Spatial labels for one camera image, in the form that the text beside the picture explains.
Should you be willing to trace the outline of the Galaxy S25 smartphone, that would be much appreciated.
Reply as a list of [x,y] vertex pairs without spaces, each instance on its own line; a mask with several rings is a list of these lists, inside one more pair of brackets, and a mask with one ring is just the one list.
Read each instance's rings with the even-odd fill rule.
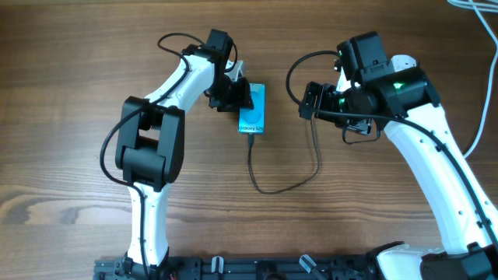
[[265,133],[265,84],[251,83],[251,98],[253,109],[240,108],[238,132],[241,134]]

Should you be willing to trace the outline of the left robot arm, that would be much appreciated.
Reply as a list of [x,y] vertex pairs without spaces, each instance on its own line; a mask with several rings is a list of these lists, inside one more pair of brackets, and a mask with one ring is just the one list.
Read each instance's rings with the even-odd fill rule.
[[111,134],[117,136],[116,167],[132,195],[134,229],[126,258],[133,266],[150,271],[167,259],[167,193],[184,161],[187,112],[202,95],[219,112],[254,107],[243,62],[230,60],[236,49],[228,33],[211,30],[207,40],[178,52],[179,65],[164,84],[123,104]]

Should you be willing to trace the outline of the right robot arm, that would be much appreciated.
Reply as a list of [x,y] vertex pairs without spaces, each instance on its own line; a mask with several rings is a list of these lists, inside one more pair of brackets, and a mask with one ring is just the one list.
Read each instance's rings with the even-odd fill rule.
[[437,221],[439,248],[391,243],[370,256],[381,279],[495,279],[497,210],[457,147],[440,96],[415,63],[389,58],[375,32],[333,52],[336,85],[308,84],[300,116],[386,135],[413,172]]

